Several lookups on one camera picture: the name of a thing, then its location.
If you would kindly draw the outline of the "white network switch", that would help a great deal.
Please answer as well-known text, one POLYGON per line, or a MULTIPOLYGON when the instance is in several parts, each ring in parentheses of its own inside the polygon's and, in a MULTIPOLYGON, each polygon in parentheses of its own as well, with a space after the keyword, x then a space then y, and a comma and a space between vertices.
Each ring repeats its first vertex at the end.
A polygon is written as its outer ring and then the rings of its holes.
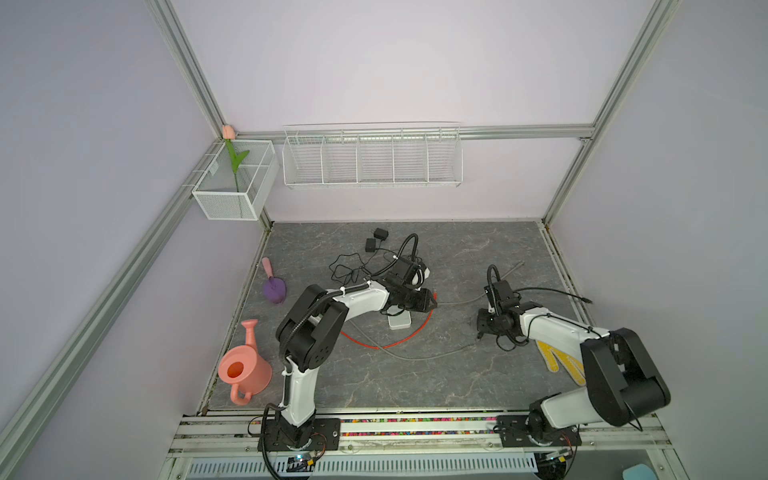
POLYGON ((392 331, 408 329, 412 326, 411 313, 408 311, 389 316, 387 321, 389 329, 392 331))

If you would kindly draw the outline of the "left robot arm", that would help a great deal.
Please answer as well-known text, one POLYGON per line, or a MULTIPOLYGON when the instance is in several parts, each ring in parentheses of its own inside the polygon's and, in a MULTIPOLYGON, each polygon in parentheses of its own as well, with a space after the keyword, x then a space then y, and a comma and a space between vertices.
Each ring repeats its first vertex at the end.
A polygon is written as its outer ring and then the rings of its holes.
POLYGON ((308 286, 276 330, 284 366, 279 419, 293 429, 311 424, 319 367, 332 353, 347 321, 368 313, 387 317, 429 313, 437 306, 425 287, 430 271, 418 256, 419 237, 409 234, 392 260, 356 285, 308 286))

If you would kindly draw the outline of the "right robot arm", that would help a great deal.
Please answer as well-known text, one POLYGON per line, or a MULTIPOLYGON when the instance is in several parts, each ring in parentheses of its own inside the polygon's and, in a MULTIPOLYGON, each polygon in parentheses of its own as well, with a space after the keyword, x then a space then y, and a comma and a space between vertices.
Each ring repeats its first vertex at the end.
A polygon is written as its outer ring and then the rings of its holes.
POLYGON ((535 441, 545 443, 593 422, 639 428, 641 417, 671 403, 671 392, 635 331, 593 327, 524 302, 494 264, 487 268, 484 291, 488 306, 478 311, 480 337, 490 334, 515 347, 546 344, 582 367, 582 386, 530 405, 524 430, 535 441))

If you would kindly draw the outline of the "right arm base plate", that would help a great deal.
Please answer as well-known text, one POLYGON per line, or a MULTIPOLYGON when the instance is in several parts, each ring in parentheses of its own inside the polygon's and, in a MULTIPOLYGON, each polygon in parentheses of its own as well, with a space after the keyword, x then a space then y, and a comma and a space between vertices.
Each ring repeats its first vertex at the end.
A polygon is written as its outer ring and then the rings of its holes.
POLYGON ((582 445, 576 426, 551 427, 537 413, 532 415, 500 415, 492 431, 503 447, 579 447, 582 445))

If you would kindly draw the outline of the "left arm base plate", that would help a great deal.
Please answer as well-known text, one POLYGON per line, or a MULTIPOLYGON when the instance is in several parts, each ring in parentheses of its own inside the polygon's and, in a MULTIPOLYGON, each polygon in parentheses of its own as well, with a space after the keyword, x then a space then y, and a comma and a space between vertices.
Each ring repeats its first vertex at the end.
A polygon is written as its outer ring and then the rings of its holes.
POLYGON ((278 416, 268 418, 260 433, 259 449, 268 452, 288 450, 336 451, 341 439, 341 420, 311 417, 302 426, 294 426, 278 416))

